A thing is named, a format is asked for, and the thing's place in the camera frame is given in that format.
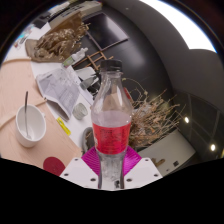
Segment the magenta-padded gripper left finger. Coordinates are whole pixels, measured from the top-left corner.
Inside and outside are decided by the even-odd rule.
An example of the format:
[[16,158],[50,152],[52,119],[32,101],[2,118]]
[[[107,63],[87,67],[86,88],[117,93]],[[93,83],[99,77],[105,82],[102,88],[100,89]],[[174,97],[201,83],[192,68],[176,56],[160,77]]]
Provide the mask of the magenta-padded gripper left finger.
[[97,189],[100,160],[94,147],[81,158],[73,158],[60,177],[84,188]]

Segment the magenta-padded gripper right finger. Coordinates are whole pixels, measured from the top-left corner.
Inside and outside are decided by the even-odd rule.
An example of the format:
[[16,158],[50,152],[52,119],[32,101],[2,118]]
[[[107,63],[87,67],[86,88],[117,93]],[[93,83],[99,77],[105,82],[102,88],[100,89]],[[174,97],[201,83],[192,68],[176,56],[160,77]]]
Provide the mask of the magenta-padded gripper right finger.
[[123,162],[124,188],[143,187],[162,178],[162,175],[148,157],[142,158],[131,147],[127,148]]

